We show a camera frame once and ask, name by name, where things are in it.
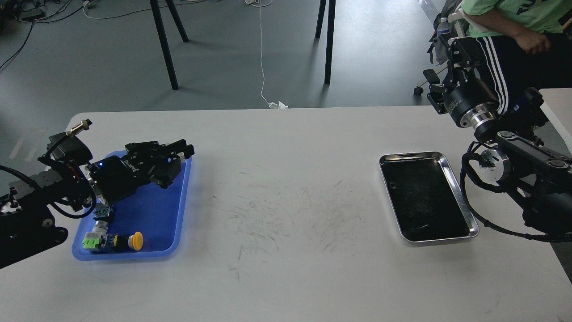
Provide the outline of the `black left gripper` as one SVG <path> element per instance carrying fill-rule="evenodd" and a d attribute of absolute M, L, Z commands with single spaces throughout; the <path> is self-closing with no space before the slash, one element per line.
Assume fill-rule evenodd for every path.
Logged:
<path fill-rule="evenodd" d="M 185 139 L 171 144 L 143 141 L 125 145 L 126 154 L 112 155 L 88 164 L 88 181 L 107 206 L 133 195 L 137 188 L 154 183 L 168 188 L 181 171 L 181 160 L 195 154 Z"/>

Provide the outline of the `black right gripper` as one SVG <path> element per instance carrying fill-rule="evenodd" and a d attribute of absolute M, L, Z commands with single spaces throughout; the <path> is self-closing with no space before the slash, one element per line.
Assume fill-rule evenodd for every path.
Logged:
<path fill-rule="evenodd" d="M 437 114 L 450 114 L 458 127 L 490 130 L 496 123 L 498 100 L 483 81 L 474 79 L 474 69 L 485 61 L 484 51 L 471 37 L 441 34 L 441 41 L 448 58 L 447 75 L 442 83 L 435 70 L 423 71 L 429 83 L 427 99 Z"/>

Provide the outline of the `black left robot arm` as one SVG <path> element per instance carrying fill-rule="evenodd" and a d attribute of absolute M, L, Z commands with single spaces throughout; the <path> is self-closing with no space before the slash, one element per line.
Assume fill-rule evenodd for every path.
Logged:
<path fill-rule="evenodd" d="M 168 188 L 195 149 L 184 139 L 172 144 L 144 141 L 125 145 L 123 156 L 92 162 L 92 153 L 76 137 L 59 137 L 39 161 L 49 167 L 27 176 L 8 167 L 17 178 L 1 196 L 1 267 L 61 245 L 69 233 L 55 224 L 51 209 L 72 219 L 93 215 L 94 228 L 82 245 L 89 251 L 140 250 L 143 236 L 109 233 L 115 204 L 137 188 L 155 183 Z"/>

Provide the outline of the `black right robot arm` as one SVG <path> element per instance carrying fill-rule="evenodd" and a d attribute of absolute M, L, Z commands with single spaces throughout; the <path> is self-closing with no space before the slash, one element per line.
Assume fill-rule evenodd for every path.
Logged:
<path fill-rule="evenodd" d="M 500 115 L 498 100 L 474 69 L 484 64 L 477 42 L 452 38 L 447 31 L 433 35 L 433 45 L 443 45 L 448 73 L 440 80 L 436 71 L 424 71 L 427 98 L 438 114 L 449 114 L 458 127 L 472 127 L 474 141 L 462 157 L 460 183 L 465 177 L 488 191 L 505 192 L 523 210 L 525 226 L 540 235 L 518 233 L 475 217 L 498 232 L 527 240 L 558 243 L 571 241 L 571 159 L 548 149 L 533 132 L 547 122 L 541 112 L 543 98 L 527 88 L 517 110 Z"/>

